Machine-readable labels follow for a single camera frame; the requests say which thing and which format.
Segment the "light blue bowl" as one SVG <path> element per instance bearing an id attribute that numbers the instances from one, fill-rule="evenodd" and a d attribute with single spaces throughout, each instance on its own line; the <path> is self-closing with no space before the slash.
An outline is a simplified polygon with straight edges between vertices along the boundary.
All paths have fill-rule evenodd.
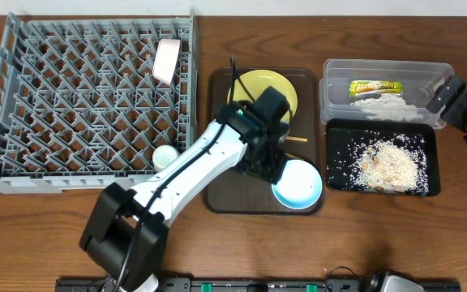
<path id="1" fill-rule="evenodd" d="M 288 160 L 281 178 L 272 184 L 275 198 L 285 207 L 297 210 L 314 205 L 322 191 L 319 171 L 311 163 L 298 159 Z"/>

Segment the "green orange snack wrapper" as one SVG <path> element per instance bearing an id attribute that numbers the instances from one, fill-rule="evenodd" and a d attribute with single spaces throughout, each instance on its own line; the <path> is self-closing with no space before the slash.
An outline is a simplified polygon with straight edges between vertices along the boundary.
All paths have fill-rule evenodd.
<path id="1" fill-rule="evenodd" d="M 369 94 L 401 94 L 402 91 L 403 84 L 399 81 L 353 80 L 349 85 L 349 96 L 354 98 Z"/>

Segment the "small white green cup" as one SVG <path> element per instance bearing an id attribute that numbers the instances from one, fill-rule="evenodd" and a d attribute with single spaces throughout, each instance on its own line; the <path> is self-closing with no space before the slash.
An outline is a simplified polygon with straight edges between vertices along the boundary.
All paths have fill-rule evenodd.
<path id="1" fill-rule="evenodd" d="M 170 145 L 161 145 L 157 147 L 152 154 L 154 170 L 160 172 L 176 160 L 178 156 L 178 150 Z"/>

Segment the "pink white bowl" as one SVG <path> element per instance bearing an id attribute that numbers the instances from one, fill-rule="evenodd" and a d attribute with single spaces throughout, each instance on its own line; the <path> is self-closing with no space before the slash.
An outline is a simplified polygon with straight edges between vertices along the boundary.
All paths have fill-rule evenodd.
<path id="1" fill-rule="evenodd" d="M 170 85 L 173 80 L 180 44 L 178 39 L 161 39 L 158 43 L 152 75 L 163 84 Z"/>

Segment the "white tissue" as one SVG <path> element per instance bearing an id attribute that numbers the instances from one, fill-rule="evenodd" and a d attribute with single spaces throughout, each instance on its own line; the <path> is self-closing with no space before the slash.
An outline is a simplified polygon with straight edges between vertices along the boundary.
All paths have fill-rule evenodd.
<path id="1" fill-rule="evenodd" d="M 356 100 L 351 105 L 360 109 L 370 120 L 410 122 L 422 117 L 415 105 L 408 105 L 406 100 L 395 93 L 383 93 L 379 98 Z"/>

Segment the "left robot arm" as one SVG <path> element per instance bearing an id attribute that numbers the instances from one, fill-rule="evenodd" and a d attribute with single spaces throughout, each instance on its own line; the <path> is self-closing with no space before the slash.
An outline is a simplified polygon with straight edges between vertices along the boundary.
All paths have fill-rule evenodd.
<path id="1" fill-rule="evenodd" d="M 276 183 L 287 161 L 279 144 L 290 129 L 282 118 L 291 113 L 273 87 L 254 101 L 230 101 L 162 171 L 129 189 L 108 185 L 79 245 L 114 280 L 113 289 L 135 291 L 154 278 L 175 217 L 226 170 Z"/>

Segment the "black waste tray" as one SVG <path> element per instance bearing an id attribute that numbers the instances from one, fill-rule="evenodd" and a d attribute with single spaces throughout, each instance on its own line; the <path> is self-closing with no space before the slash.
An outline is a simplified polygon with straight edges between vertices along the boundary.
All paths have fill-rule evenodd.
<path id="1" fill-rule="evenodd" d="M 364 131 L 376 131 L 379 134 L 416 135 L 423 138 L 427 156 L 429 193 L 427 195 L 416 196 L 436 196 L 440 193 L 441 184 L 435 132 L 432 127 L 426 124 L 332 119 L 327 124 L 327 165 L 329 163 L 329 156 L 332 155 L 335 150 L 341 148 L 342 142 L 347 142 L 350 137 L 360 137 Z"/>

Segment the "clear plastic waste bin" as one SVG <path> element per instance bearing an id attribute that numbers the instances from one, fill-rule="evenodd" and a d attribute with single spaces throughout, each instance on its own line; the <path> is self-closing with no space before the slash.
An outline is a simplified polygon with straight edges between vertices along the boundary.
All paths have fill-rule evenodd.
<path id="1" fill-rule="evenodd" d="M 320 120 L 322 123 L 339 118 L 370 120 L 360 109 L 352 106 L 356 100 L 379 98 L 381 94 L 350 97 L 349 85 L 353 80 L 399 81 L 403 84 L 400 95 L 408 105 L 415 105 L 422 117 L 410 121 L 442 129 L 446 122 L 427 110 L 435 90 L 453 74 L 446 63 L 411 62 L 371 59 L 329 59 L 324 63 L 323 78 L 319 82 Z"/>

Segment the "upper wooden chopstick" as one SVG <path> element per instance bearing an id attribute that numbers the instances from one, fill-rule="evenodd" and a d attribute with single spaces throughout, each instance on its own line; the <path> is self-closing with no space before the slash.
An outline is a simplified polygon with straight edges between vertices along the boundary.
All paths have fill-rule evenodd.
<path id="1" fill-rule="evenodd" d="M 296 141 L 296 142 L 301 142 L 301 143 L 306 143 L 308 141 L 307 138 L 297 137 L 297 136 L 287 136 L 285 140 Z"/>

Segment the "yellow round plate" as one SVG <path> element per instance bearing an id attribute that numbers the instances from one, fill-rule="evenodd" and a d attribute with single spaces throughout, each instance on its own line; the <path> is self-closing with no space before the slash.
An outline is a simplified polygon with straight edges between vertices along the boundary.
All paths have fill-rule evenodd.
<path id="1" fill-rule="evenodd" d="M 291 82 L 275 71 L 257 69 L 241 74 L 229 89 L 226 103 L 253 103 L 274 122 L 289 124 L 298 107 L 298 94 Z"/>

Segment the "dark brown serving tray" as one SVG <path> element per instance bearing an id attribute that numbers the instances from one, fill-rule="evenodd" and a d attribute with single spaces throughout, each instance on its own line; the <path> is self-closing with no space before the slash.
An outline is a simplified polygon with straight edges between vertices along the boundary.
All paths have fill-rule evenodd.
<path id="1" fill-rule="evenodd" d="M 298 94 L 298 107 L 293 115 L 290 134 L 303 142 L 287 140 L 281 148 L 308 160 L 321 169 L 321 127 L 319 120 L 319 79 L 314 72 L 299 67 L 274 67 L 293 85 Z M 222 67 L 208 80 L 208 117 L 226 103 L 230 89 L 231 69 Z M 211 211 L 223 214 L 309 216 L 323 207 L 324 198 L 305 209 L 291 209 L 273 195 L 271 184 L 228 170 L 215 178 L 203 191 L 203 201 Z"/>

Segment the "spilled rice food scraps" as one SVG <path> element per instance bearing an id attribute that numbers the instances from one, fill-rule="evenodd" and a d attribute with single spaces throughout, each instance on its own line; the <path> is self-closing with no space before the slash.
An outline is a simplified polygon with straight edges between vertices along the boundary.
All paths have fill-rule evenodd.
<path id="1" fill-rule="evenodd" d="M 425 141 L 416 135 L 364 131 L 329 156 L 327 182 L 333 189 L 427 195 Z"/>

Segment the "grey plastic dish rack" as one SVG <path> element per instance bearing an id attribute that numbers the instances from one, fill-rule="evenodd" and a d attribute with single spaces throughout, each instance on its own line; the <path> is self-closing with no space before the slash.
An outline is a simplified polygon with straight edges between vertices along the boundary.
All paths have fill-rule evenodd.
<path id="1" fill-rule="evenodd" d="M 161 39 L 181 41 L 170 85 L 152 75 Z M 23 21 L 0 45 L 0 193 L 130 187 L 152 154 L 197 134 L 194 15 Z"/>

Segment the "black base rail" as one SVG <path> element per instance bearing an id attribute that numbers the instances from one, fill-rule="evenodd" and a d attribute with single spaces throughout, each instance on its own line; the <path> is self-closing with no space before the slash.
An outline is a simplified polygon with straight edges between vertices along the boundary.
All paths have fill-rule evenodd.
<path id="1" fill-rule="evenodd" d="M 155 292 L 364 292 L 364 291 L 419 291 L 461 292 L 461 284 L 452 280 L 418 281 L 393 272 L 380 271 L 366 280 L 352 275 L 327 275 L 322 280 L 218 280 L 173 277 L 150 277 L 137 288 Z"/>

